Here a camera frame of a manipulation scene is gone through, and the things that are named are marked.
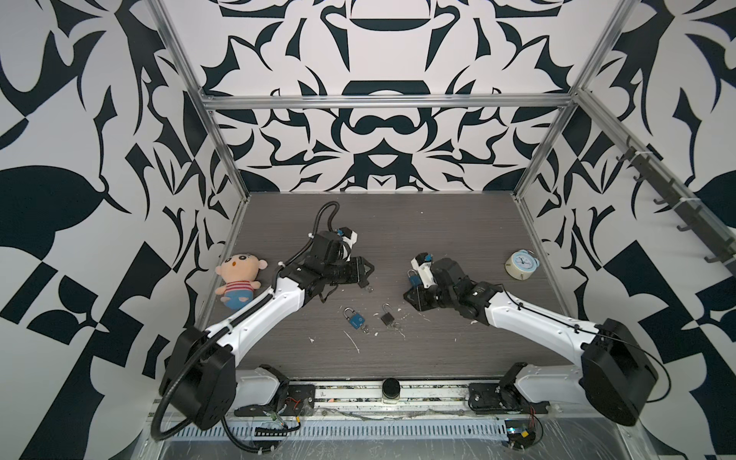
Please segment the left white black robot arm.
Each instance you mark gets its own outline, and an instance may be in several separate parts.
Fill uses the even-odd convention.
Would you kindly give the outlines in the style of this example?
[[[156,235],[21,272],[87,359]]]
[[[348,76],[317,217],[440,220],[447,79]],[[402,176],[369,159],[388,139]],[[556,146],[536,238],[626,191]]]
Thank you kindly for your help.
[[[159,387],[153,438],[168,439],[188,425],[210,429],[241,406],[280,404],[286,377],[260,366],[240,383],[238,365],[282,320],[314,298],[325,300],[327,287],[368,286],[375,268],[354,255],[357,241],[357,232],[347,227],[314,234],[304,256],[283,264],[272,285],[249,306],[206,330],[186,329],[174,345]]]

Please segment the black padlock with key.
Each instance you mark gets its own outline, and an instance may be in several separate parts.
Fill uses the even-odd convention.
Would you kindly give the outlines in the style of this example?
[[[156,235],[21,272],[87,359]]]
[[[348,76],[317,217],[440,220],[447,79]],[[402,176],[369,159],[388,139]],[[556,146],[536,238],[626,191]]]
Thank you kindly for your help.
[[[401,325],[394,316],[392,309],[388,303],[384,303],[383,306],[381,306],[381,316],[379,317],[379,319],[387,328],[400,331]]]

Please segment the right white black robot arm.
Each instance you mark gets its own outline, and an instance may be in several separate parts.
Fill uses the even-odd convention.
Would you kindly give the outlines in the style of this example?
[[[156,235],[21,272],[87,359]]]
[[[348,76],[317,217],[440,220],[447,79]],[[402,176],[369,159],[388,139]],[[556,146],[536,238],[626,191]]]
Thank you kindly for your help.
[[[653,358],[629,329],[608,319],[576,319],[528,303],[500,284],[473,281],[458,262],[421,253],[411,261],[404,300],[416,311],[449,309],[478,324],[521,335],[567,364],[517,362],[491,390],[471,391],[477,413],[531,411],[540,404],[583,404],[613,423],[634,426],[659,380]]]

